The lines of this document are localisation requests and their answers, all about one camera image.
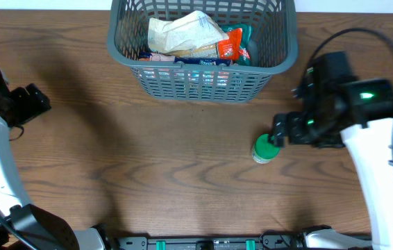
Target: plastic bag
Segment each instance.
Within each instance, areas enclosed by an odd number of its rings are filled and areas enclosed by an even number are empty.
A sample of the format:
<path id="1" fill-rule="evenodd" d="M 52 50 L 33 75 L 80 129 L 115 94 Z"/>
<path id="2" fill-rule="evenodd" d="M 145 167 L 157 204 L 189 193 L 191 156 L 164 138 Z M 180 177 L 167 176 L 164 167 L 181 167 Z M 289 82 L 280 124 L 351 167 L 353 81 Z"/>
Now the plastic bag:
<path id="1" fill-rule="evenodd" d="M 239 65 L 250 66 L 251 56 L 246 48 L 249 44 L 249 40 L 251 39 L 253 27 L 247 24 L 227 24 L 221 26 L 221 29 L 227 33 L 238 28 L 242 29 L 242 39 L 239 48 L 240 57 L 235 61 L 235 63 Z"/>
<path id="2" fill-rule="evenodd" d="M 227 34 L 199 10 L 173 22 L 149 20 L 147 42 L 153 52 L 196 49 L 225 39 L 228 39 Z"/>
<path id="3" fill-rule="evenodd" d="M 240 57 L 242 29 L 236 28 L 227 32 L 227 35 L 229 39 L 217 43 L 219 57 L 222 59 L 237 60 Z"/>

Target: orange package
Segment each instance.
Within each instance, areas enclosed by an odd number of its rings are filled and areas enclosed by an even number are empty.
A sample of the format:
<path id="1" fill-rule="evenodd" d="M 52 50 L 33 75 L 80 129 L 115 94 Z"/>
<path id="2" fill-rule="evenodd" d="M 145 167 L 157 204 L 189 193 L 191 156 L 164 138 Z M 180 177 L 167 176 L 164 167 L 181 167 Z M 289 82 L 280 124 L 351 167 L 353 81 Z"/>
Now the orange package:
<path id="1" fill-rule="evenodd" d="M 238 60 L 243 30 L 236 28 L 227 32 L 229 39 L 217 42 L 218 54 L 221 59 Z"/>

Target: green bottle cap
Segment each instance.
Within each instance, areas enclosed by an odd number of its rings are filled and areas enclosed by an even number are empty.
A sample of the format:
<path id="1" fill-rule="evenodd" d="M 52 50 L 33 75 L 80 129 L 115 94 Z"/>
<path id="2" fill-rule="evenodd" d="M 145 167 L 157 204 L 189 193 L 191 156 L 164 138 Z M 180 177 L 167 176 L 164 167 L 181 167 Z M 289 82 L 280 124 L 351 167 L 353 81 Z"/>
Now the green bottle cap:
<path id="1" fill-rule="evenodd" d="M 279 147 L 275 147 L 271 142 L 269 142 L 269 134 L 261 135 L 257 142 L 253 146 L 253 157 L 254 160 L 259 160 L 259 163 L 266 163 L 272 160 L 280 152 Z"/>

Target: green connector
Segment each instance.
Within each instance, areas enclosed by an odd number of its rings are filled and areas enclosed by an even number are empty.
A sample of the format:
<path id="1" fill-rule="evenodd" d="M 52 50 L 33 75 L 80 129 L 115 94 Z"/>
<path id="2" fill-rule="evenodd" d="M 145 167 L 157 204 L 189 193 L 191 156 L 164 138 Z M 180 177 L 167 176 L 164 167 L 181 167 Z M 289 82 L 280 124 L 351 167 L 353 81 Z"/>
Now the green connector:
<path id="1" fill-rule="evenodd" d="M 165 241 L 156 242 L 156 250 L 166 250 L 166 242 Z"/>
<path id="2" fill-rule="evenodd" d="M 246 250 L 255 250 L 255 240 L 246 241 Z"/>

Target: blue packaging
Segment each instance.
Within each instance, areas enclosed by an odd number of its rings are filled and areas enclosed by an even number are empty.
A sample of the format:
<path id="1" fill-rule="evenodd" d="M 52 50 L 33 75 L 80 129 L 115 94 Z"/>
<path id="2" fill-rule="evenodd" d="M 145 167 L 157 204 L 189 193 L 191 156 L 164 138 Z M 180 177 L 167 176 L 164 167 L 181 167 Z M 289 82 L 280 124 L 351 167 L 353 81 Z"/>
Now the blue packaging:
<path id="1" fill-rule="evenodd" d="M 175 58 L 176 62 L 183 62 L 185 64 L 198 64 L 198 65 L 231 65 L 232 60 L 229 59 L 212 59 L 212 58 Z"/>

